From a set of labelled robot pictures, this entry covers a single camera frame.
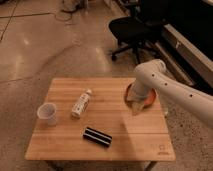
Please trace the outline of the translucent beige gripper body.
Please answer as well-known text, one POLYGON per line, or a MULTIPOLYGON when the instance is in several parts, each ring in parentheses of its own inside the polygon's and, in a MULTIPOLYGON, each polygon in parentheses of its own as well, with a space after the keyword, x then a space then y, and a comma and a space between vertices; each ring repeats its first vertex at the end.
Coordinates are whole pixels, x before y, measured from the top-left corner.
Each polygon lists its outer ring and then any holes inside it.
POLYGON ((143 107, 143 101, 147 98, 143 98, 143 99, 140 99, 140 98, 134 98, 133 97, 133 92, 131 91, 131 87, 129 89, 129 93, 127 95, 127 100, 128 101, 132 101, 132 107, 129 107, 132 111, 132 115, 133 116, 136 116, 136 115, 139 115, 144 109, 143 107))

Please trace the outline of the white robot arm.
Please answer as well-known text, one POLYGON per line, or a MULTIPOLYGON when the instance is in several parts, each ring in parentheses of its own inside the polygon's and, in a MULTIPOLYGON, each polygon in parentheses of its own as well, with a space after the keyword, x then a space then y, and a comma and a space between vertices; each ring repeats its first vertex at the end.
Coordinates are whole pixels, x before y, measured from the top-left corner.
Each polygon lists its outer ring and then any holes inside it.
POLYGON ((130 86, 127 99, 145 100, 150 90, 155 89, 213 129, 213 96, 169 78, 165 75, 166 70, 166 64, 161 59, 137 65, 134 69, 135 81, 130 86))

